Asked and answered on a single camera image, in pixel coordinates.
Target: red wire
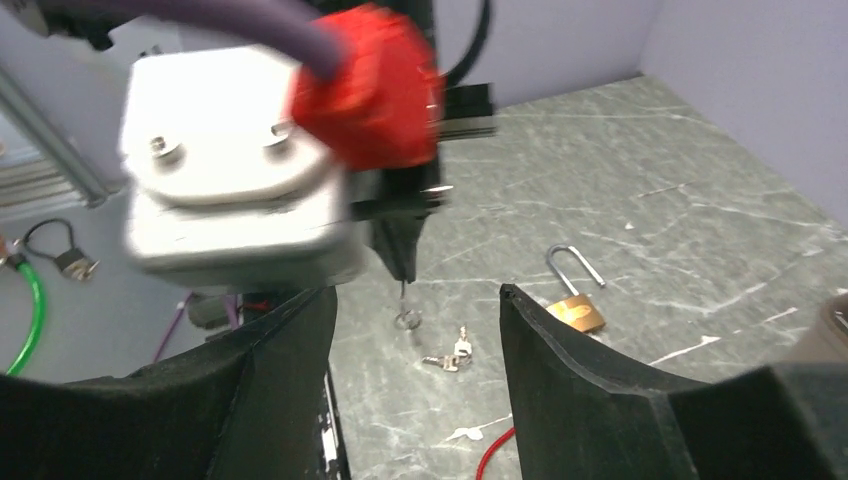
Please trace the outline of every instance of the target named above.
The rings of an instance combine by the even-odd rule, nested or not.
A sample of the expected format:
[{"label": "red wire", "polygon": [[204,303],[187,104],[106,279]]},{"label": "red wire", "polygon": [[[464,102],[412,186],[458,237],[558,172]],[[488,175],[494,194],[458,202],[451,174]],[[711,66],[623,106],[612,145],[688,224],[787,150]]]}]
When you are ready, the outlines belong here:
[{"label": "red wire", "polygon": [[495,440],[494,443],[492,443],[492,446],[486,450],[486,453],[483,454],[483,458],[480,459],[480,464],[477,465],[477,476],[474,477],[476,480],[483,480],[483,472],[486,470],[486,465],[489,463],[489,460],[492,459],[492,455],[494,455],[504,443],[512,438],[513,435],[515,435],[515,427],[507,430],[506,433]]}]

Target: metal frame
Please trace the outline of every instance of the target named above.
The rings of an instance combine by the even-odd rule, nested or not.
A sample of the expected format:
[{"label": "metal frame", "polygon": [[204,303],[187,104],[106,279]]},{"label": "metal frame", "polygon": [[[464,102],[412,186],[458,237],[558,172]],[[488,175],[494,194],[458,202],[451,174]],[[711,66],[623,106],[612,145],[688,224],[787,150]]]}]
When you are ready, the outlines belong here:
[{"label": "metal frame", "polygon": [[76,148],[44,118],[3,65],[0,65],[0,110],[74,186],[86,206],[96,207],[115,193],[109,190]]}]

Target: brass padlock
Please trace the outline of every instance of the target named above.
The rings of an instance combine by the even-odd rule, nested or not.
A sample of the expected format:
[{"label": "brass padlock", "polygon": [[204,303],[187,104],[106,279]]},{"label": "brass padlock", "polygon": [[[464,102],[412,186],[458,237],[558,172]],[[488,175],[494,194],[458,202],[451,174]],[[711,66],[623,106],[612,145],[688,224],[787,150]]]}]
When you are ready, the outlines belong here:
[{"label": "brass padlock", "polygon": [[548,249],[548,253],[545,255],[545,261],[548,263],[548,267],[550,267],[551,270],[559,276],[562,283],[565,284],[565,288],[568,289],[571,296],[551,305],[547,308],[547,310],[560,322],[570,327],[574,327],[580,332],[589,333],[599,330],[606,325],[604,317],[602,317],[601,313],[598,312],[594,305],[592,305],[592,301],[589,300],[589,297],[578,292],[577,288],[574,287],[574,284],[571,283],[571,280],[569,280],[568,277],[565,276],[565,273],[560,270],[556,263],[554,263],[554,254],[563,250],[571,252],[575,257],[577,257],[577,260],[580,261],[583,268],[589,272],[589,275],[598,282],[598,285],[600,285],[601,288],[605,287],[607,284],[597,270],[589,264],[586,258],[581,255],[576,248],[563,244],[554,245]]}]

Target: gray marble surface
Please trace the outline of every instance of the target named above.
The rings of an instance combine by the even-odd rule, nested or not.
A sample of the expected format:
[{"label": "gray marble surface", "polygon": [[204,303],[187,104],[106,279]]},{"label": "gray marble surface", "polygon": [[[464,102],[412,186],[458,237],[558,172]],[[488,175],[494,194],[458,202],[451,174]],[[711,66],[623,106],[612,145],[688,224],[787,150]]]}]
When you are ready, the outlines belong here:
[{"label": "gray marble surface", "polygon": [[[444,149],[456,189],[426,227],[409,289],[418,338],[392,327],[398,286],[376,257],[340,288],[331,362],[356,479],[473,478],[511,420],[480,441],[445,439],[509,415],[498,288],[561,299],[552,244],[577,246],[606,277],[599,290],[558,257],[607,319],[599,341],[701,380],[780,357],[848,288],[846,233],[654,79],[508,108],[499,126]],[[420,364],[448,353],[463,324],[471,368]],[[487,472],[521,477],[514,442]]]}]

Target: red plastic housing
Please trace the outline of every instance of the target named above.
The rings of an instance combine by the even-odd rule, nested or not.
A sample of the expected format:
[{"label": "red plastic housing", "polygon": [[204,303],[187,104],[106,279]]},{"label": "red plastic housing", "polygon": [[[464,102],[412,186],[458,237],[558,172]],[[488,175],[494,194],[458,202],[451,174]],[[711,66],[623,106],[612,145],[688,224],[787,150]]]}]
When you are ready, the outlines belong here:
[{"label": "red plastic housing", "polygon": [[291,107],[295,123],[354,171],[431,161],[444,83],[417,27],[370,4],[316,23],[345,40],[348,60],[332,82],[300,69]]}]

